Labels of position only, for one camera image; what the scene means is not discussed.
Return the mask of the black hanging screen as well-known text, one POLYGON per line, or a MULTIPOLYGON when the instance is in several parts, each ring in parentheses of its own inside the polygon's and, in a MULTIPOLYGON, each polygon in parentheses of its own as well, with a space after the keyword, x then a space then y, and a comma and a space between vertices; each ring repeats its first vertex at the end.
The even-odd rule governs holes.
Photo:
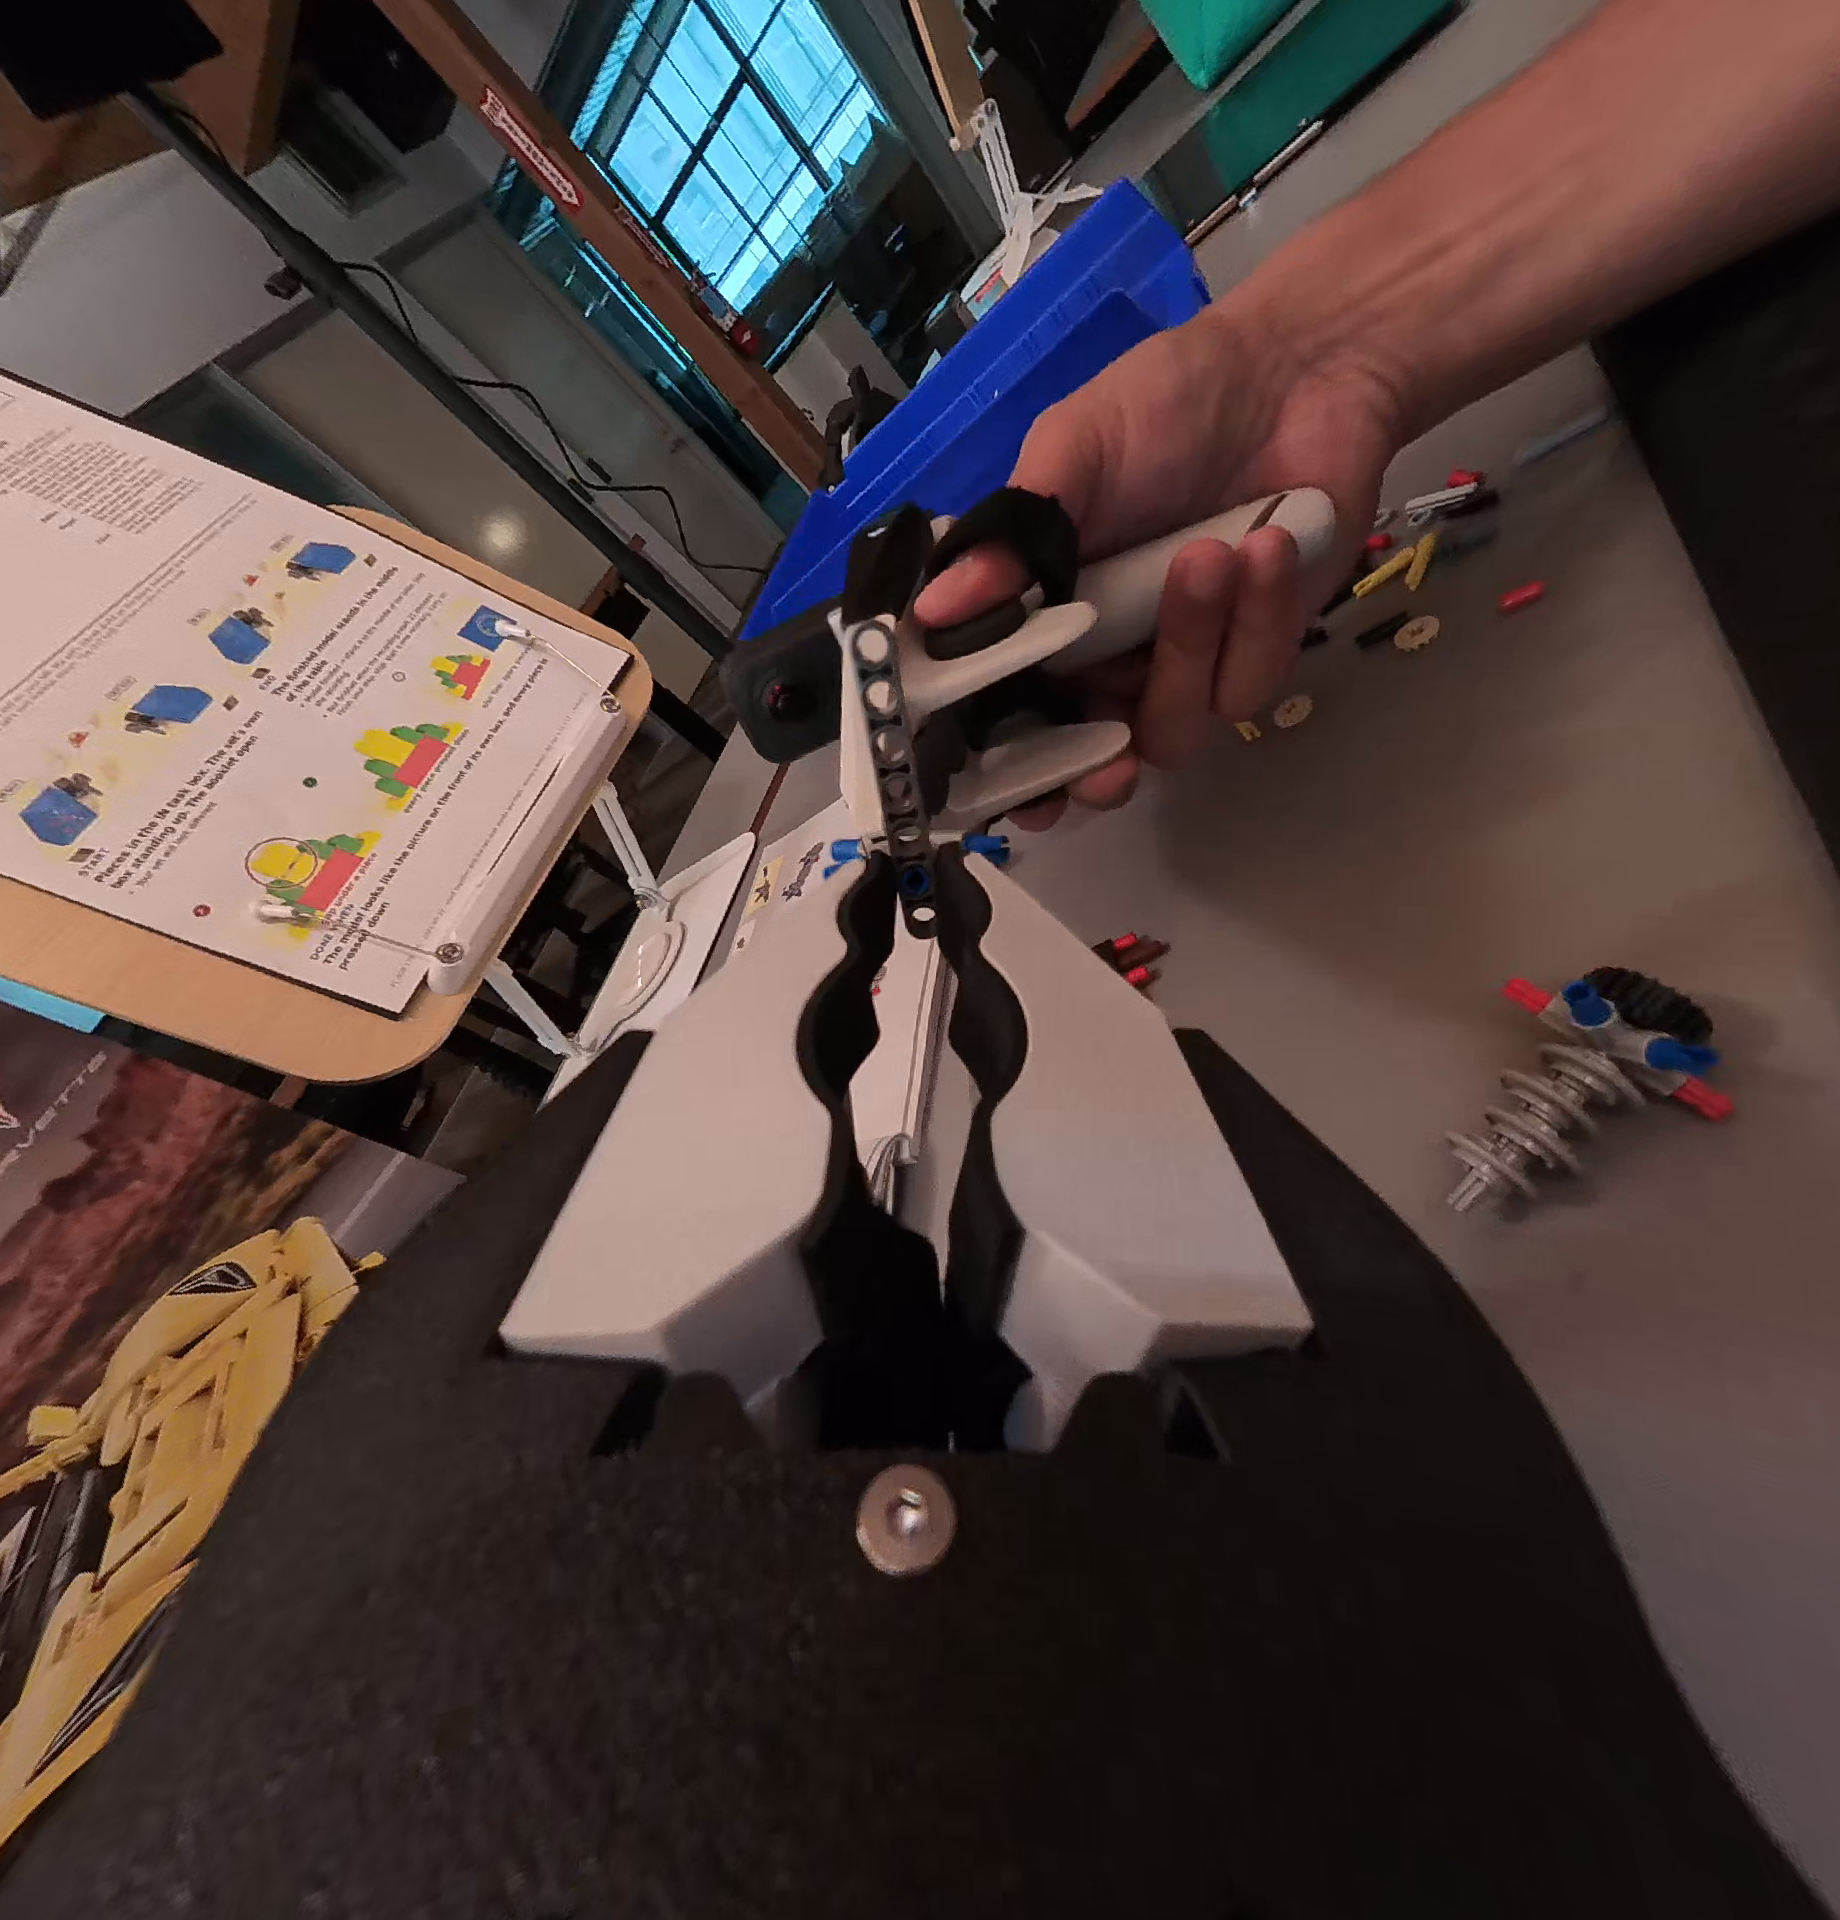
POLYGON ((187 2, 0 2, 0 76, 39 121, 178 81, 223 52, 187 2))

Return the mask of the blue plastic bin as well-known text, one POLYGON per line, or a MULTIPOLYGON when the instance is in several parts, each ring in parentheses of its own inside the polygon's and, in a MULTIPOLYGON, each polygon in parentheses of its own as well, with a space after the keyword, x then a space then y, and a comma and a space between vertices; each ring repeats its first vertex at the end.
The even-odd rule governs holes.
POLYGON ((835 597, 865 526, 906 504, 956 517, 1007 485, 1041 413, 1209 300, 1173 222, 1114 182, 812 495, 742 641, 835 597))

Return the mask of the lego set box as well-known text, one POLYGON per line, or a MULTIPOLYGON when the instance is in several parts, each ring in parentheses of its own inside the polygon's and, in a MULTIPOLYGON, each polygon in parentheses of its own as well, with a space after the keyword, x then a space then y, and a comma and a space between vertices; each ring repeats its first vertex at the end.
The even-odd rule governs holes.
POLYGON ((0 1001, 0 1862, 112 1743, 308 1358, 456 1187, 0 1001))

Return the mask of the teal carry bag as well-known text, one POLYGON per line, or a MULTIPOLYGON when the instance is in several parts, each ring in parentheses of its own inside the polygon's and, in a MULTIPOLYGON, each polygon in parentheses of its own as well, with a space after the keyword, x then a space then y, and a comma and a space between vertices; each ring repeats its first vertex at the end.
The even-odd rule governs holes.
POLYGON ((1444 33, 1459 2, 1324 2, 1251 60, 1148 169, 1176 216, 1240 195, 1315 126, 1351 112, 1444 33))

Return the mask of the wooden post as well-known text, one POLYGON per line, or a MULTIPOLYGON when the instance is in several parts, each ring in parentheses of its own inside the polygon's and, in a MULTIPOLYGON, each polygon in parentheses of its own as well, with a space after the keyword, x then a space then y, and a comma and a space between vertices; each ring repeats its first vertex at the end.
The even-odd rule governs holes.
POLYGON ((379 2, 379 11, 604 258, 776 460, 815 490, 827 462, 822 436, 764 366, 732 346, 689 277, 468 12, 455 2, 379 2))

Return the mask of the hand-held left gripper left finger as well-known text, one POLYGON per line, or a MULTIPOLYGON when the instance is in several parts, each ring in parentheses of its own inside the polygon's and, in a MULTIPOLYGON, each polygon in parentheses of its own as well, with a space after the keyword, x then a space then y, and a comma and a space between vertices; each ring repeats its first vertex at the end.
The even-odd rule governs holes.
POLYGON ((849 865, 646 1038, 502 1323, 891 1445, 891 1217, 849 1089, 878 1041, 891 867, 849 865))

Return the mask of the person's right forearm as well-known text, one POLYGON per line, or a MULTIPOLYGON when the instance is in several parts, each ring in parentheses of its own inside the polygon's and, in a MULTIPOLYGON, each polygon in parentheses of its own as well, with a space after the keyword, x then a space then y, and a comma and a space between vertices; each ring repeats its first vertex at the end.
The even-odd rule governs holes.
POLYGON ((1604 5, 1217 304, 1395 443, 1840 211, 1840 2, 1604 5))

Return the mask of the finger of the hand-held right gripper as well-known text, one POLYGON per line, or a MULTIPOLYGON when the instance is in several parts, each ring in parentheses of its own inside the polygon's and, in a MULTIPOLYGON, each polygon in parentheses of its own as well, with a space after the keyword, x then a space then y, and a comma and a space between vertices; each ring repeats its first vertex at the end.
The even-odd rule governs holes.
POLYGON ((992 639, 976 652, 935 657, 924 652, 924 721, 956 707, 975 695, 1061 655, 1097 624, 1097 606, 1087 601, 1041 606, 1026 612, 1010 635, 992 639))
POLYGON ((956 771, 956 822, 984 825, 1065 792, 1132 749, 1123 722, 1031 729, 973 750, 956 771))

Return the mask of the grey lego connector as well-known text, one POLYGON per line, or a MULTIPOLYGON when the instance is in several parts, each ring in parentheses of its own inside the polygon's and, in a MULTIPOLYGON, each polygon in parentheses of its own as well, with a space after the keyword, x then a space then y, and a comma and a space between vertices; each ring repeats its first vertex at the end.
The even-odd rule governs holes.
MULTIPOLYGON (((981 855, 995 865, 1007 865, 1011 861, 1011 840, 1004 833, 965 833, 958 837, 958 849, 965 855, 981 855)), ((877 852, 877 842, 864 837, 835 837, 827 842, 822 881, 838 877, 850 863, 865 861, 877 852)))

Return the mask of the person's right hand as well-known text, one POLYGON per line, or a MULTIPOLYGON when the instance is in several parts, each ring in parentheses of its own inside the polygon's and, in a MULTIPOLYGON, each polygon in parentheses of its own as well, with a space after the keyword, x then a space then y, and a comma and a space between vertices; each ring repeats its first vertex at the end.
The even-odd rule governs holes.
MULTIPOLYGON (((1240 289, 1137 346, 1033 422, 1011 485, 1072 517, 1083 559, 1172 536, 1248 499, 1317 488, 1337 530, 1364 532, 1404 442, 1407 393, 1346 336, 1240 289)), ((1065 791, 1011 811, 1037 831, 1068 809, 1127 803, 1144 770, 1176 770, 1226 725, 1269 707, 1328 590, 1266 528, 1196 541, 1162 592, 1152 644, 1083 678, 1090 713, 1132 745, 1065 791)))

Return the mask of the lego instruction booklet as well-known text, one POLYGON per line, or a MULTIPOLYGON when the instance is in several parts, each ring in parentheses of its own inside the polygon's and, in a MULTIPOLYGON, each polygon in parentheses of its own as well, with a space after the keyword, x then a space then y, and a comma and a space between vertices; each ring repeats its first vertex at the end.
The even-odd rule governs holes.
MULTIPOLYGON (((762 851, 732 954, 764 945, 859 865, 859 837, 835 799, 762 851)), ((865 1186, 884 1214, 899 1209, 904 1176, 921 1161, 953 998, 936 945, 912 937, 901 916, 894 924, 894 948, 875 975, 878 1041, 849 1089, 865 1186)))

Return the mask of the dark grey lego beam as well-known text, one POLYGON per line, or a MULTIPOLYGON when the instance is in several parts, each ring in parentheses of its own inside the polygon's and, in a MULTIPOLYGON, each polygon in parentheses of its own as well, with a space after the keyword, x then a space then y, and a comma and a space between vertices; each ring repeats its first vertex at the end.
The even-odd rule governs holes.
POLYGON ((936 938, 935 830, 904 700, 898 619, 839 627, 839 787, 859 849, 884 855, 909 933, 936 938))

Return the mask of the black metal pole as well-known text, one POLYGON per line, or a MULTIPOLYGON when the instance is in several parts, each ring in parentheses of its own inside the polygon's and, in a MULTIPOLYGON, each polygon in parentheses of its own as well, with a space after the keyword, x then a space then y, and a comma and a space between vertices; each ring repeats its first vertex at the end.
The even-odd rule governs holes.
POLYGON ((510 427, 490 396, 518 398, 518 391, 500 379, 473 379, 453 372, 435 357, 410 315, 392 279, 378 267, 351 267, 337 261, 302 227, 294 227, 262 192, 243 180, 228 159, 215 150, 197 121, 151 85, 126 89, 120 99, 128 112, 178 152, 206 185, 228 202, 273 249, 274 258, 297 275, 305 288, 337 312, 346 315, 373 346, 396 362, 444 411, 486 449, 530 488, 542 492, 552 513, 586 537, 621 573, 624 582, 701 647, 710 661, 724 661, 735 644, 711 612, 703 610, 678 585, 663 563, 642 547, 634 547, 597 509, 597 485, 579 479, 573 449, 557 436, 546 416, 538 416, 555 459, 542 455, 522 434, 510 427))

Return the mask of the printed instruction sheet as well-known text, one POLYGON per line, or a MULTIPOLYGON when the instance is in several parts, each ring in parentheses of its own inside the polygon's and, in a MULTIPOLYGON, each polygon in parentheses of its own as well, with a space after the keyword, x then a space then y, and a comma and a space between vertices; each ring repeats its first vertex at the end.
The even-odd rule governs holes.
POLYGON ((636 730, 618 641, 0 370, 0 879, 396 1017, 636 730))

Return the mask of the grey lego shock absorber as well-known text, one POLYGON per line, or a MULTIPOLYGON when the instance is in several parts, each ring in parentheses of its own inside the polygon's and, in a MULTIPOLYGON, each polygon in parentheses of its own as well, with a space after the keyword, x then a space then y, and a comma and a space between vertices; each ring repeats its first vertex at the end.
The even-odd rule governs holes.
POLYGON ((1508 1069, 1499 1104, 1473 1133, 1450 1133, 1462 1176, 1450 1214, 1531 1204, 1548 1174, 1578 1174, 1581 1142, 1604 1114, 1668 1106, 1724 1124, 1735 1104, 1715 1090, 1715 1024, 1695 997, 1656 975, 1595 967, 1548 991, 1511 978, 1501 997, 1543 1027, 1538 1068, 1508 1069))

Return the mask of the pile of loose lego pieces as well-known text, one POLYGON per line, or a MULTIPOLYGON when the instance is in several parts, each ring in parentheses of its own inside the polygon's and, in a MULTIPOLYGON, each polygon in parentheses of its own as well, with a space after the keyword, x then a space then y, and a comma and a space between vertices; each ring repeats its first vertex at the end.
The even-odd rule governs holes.
POLYGON ((1497 536, 1501 488, 1483 467, 1452 467, 1444 483, 1377 510, 1354 570, 1304 632, 1303 649, 1330 641, 1328 622, 1384 592, 1411 594, 1438 570, 1497 536))

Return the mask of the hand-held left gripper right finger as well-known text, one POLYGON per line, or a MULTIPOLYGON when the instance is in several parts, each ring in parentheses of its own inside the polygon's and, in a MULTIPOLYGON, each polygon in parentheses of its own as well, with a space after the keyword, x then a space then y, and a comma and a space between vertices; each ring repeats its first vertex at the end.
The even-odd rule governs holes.
POLYGON ((943 1300, 962 1449, 1050 1449, 1087 1388, 1291 1351, 1314 1314, 1179 1038, 1003 870, 936 861, 975 1089, 943 1300))

